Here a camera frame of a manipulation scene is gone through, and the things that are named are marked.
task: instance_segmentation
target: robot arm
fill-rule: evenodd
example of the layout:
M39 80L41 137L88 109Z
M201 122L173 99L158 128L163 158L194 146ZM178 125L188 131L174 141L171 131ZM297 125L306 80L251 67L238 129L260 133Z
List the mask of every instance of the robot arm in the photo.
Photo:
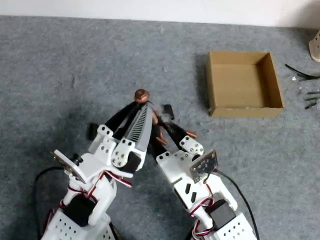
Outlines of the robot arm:
M134 102L97 128L87 153L69 159L54 151L69 186L43 240L118 239L106 211L116 197L116 181L131 187L124 178L143 167L154 116L148 98L138 90Z
M153 129L150 149L173 190L191 217L196 217L194 240L256 240L247 219L221 178L216 151L204 153L203 146L176 124L162 126L179 150L170 153L157 141Z

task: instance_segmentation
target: white wall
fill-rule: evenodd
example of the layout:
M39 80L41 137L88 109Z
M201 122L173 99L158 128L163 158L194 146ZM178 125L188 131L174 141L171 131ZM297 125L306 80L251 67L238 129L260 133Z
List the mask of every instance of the white wall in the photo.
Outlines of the white wall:
M320 29L320 0L0 0L0 15Z

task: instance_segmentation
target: black wire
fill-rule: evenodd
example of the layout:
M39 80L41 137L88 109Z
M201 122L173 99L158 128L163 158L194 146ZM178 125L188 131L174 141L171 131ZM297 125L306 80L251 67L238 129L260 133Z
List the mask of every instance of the black wire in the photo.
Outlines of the black wire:
M292 66L289 66L288 64L285 64L285 66L286 66L288 69L290 69L290 70L298 73L299 76L306 78L307 80L320 79L320 76L312 76L312 75L306 74L306 73L304 73L304 72L301 72L301 71L293 68Z
M39 222L39 216L38 216L38 210L37 210L37 184L38 180L41 176L44 174L53 171L53 170L63 170L64 168L61 166L52 166L49 167L43 171L41 171L34 179L33 182L33 189L32 189L32 205L33 205L33 214L34 214L34 221L35 221L35 226L36 226L36 234L37 234L37 239L41 239L41 226Z
M255 221L254 214L253 214L253 212L252 212L252 210L251 210L251 207L250 207L247 199L245 198L244 194L241 192L239 186L236 184L235 181L233 181L233 179L232 179L231 177L229 177L228 175L226 175L226 174L223 173L222 171L219 171L218 169L216 169L214 172L215 172L215 173L218 173L218 174L220 174L220 175L222 175L222 176L224 176L224 177L225 177L226 179L228 179L228 180L235 186L235 188L238 190L240 196L242 197L243 201L245 202L246 207L247 207L248 210L249 210L250 217L251 217L251 219L252 219L252 223L253 223L253 227L254 227L254 231L255 231L255 236L256 236L257 240L260 240L259 233L258 233L258 228L257 228L257 224L256 224L256 221Z

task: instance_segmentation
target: gray carpet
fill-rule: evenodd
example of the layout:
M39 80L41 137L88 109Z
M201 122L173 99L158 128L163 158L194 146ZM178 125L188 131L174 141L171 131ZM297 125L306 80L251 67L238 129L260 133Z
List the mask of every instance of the gray carpet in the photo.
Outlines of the gray carpet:
M89 122L104 123L137 88L170 103L176 122L217 150L220 169L251 204L262 240L318 240L320 124L304 110L285 63L320 74L313 30L198 23L0 17L0 239L36 238L32 183L56 165L49 152L83 154ZM210 50L272 52L285 110L275 119L208 116ZM237 191L224 180L249 218ZM193 223L148 156L133 188L118 186L109 214L126 240L183 240ZM39 183L41 222L66 192L67 176Z

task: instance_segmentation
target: cardboard box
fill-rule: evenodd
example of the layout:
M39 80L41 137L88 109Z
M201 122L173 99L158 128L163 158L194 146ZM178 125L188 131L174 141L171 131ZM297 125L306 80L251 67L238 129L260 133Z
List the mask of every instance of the cardboard box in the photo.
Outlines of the cardboard box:
M206 71L213 117L275 117L284 108L269 52L211 51Z

